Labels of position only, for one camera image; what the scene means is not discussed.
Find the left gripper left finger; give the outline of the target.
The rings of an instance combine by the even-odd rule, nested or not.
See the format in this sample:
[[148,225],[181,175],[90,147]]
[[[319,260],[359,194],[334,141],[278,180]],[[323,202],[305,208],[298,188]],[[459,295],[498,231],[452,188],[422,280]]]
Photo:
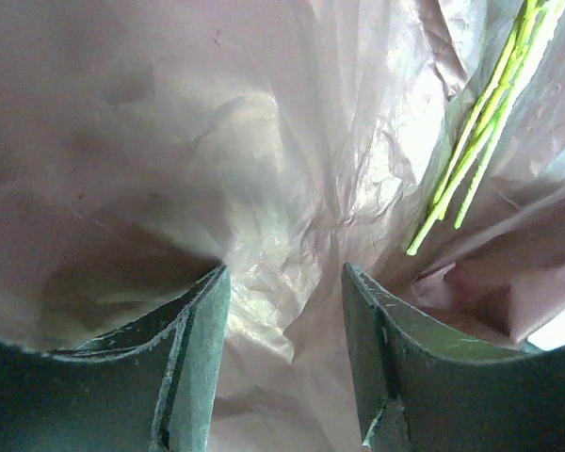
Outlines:
[[220,266],[74,349],[0,340],[0,451],[203,451],[230,296]]

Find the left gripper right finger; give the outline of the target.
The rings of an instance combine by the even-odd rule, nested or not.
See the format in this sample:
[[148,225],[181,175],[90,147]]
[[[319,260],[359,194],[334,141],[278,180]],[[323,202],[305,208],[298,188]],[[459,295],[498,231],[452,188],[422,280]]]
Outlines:
[[373,451],[565,451],[565,346],[497,347],[342,271],[363,444]]

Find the flower bouquet red paper wrap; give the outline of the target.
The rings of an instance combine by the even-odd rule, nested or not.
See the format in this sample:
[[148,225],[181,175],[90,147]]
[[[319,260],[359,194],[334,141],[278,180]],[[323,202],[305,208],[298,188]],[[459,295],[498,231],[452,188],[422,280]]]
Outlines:
[[520,7],[0,1],[0,340],[74,349],[227,268],[203,451],[369,449],[347,264],[533,350],[565,310],[565,11],[464,223],[407,254]]

